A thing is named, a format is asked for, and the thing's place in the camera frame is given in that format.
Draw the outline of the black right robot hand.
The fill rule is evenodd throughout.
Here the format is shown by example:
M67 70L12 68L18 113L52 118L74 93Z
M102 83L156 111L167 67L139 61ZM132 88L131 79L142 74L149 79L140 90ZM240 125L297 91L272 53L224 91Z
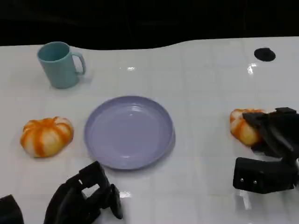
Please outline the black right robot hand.
M260 141L251 146L253 152L290 164L299 158L299 114L296 110L280 107L269 113L245 112L242 116L260 137Z

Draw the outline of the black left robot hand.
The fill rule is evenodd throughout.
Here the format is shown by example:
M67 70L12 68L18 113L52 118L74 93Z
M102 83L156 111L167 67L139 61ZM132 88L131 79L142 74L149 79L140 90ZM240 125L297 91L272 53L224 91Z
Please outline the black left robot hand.
M95 161L58 187L47 207L44 223L91 224L106 208L117 219L123 219L120 192Z

